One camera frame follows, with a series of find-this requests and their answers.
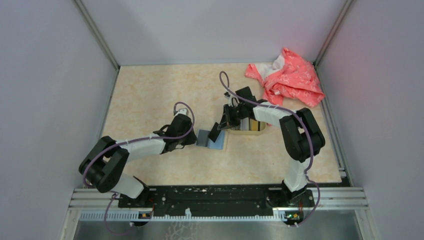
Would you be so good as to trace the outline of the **black credit card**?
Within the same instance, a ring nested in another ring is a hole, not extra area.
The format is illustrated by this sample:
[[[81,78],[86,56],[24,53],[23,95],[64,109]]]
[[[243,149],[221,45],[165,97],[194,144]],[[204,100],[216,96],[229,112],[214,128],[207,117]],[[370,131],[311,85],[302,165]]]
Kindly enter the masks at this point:
[[[199,129],[197,134],[196,146],[198,147],[207,147],[209,142],[209,131],[204,129]]]
[[[215,143],[218,137],[220,136],[221,131],[222,129],[220,127],[220,124],[218,122],[215,122],[212,129],[209,131],[209,134],[207,137],[209,138],[209,140]]]

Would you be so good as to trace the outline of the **beige tray of cards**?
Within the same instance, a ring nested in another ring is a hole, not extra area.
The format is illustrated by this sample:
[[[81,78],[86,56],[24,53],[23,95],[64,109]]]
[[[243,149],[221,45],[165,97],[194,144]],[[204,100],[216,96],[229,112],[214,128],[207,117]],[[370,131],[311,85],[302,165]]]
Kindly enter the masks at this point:
[[[267,124],[251,118],[240,120],[239,125],[229,128],[226,131],[233,135],[259,136],[265,132]]]

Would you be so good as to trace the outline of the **beige card holder wallet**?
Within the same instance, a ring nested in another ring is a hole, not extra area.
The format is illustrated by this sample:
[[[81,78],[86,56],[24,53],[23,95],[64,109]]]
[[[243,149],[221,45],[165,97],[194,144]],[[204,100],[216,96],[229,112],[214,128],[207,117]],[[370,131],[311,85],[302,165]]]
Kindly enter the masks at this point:
[[[207,148],[210,150],[225,151],[227,145],[227,132],[221,131],[216,141],[212,141],[208,134],[208,130],[199,129],[197,131],[196,147]]]

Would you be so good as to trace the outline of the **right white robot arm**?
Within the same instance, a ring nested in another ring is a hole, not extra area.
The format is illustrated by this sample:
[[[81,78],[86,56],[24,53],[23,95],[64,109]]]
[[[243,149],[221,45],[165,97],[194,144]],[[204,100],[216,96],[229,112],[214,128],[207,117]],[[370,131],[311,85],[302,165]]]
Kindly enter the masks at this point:
[[[257,100],[249,87],[224,95],[228,103],[223,106],[218,130],[235,128],[246,118],[280,127],[285,150],[291,158],[282,181],[281,199],[287,206],[295,206],[306,191],[307,172],[326,144],[313,113],[308,108],[292,111],[264,99]]]

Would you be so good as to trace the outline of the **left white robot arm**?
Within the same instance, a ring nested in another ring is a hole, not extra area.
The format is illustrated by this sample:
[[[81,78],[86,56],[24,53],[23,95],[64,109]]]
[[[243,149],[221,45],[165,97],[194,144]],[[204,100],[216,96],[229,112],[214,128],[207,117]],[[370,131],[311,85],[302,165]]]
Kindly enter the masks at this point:
[[[135,176],[124,173],[127,163],[144,157],[161,155],[193,145],[197,137],[192,119],[177,113],[171,124],[152,134],[117,142],[110,136],[102,137],[81,162],[78,171],[85,183],[100,193],[115,192],[127,196],[138,207],[149,203],[148,186]]]

